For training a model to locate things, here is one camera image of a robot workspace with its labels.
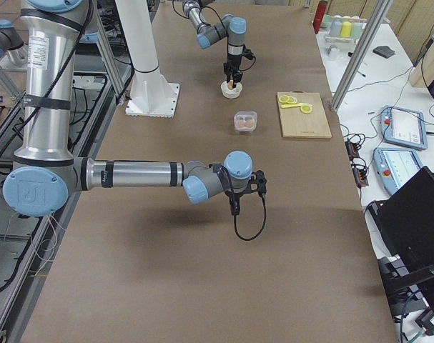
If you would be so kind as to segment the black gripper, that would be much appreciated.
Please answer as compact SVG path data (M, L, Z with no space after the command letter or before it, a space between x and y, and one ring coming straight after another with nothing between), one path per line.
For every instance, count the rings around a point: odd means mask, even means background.
M241 54L241 55L227 55L227 61L224 63L224 73L226 75L227 87L232 87L231 76L235 76L235 86L242 80L242 74L245 71L240 68L242 59L246 58L250 61L255 59L254 54Z

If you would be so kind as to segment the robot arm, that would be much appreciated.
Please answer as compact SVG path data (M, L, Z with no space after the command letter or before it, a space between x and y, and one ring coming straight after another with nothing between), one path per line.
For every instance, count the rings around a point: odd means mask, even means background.
M176 14L192 23L201 49L227 40L227 60L223 64L226 80L222 83L222 89L234 94L242 88L241 80L246 71L241 67L242 60L256 61L256 56L245 44L247 22L242 17L226 14L218 16L218 22L212 25L203 14L205 9L210 8L209 4L209 1L183 1L182 10Z
M116 7L134 69L127 114L174 116L179 84L168 83L160 72L146 2L116 1ZM237 94L242 57L251 53L245 48L245 19L228 14L210 26L198 1L184 1L182 8L202 49L227 39L222 89ZM69 151L74 54L96 14L94 1L22 1L21 19L29 30L24 138L2 187L6 203L20 214L43 217L61 209L74 192L94 187L182 186L193 204L224 192L232 215L238 215L240 194L253 192L255 183L252 159L243 151L209 167L198 161L94 161Z

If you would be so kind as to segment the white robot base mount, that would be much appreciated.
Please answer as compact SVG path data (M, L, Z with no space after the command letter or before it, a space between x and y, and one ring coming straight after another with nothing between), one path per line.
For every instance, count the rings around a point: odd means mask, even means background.
M126 114L172 118L179 84L162 75L146 1L116 1L117 11L134 68Z

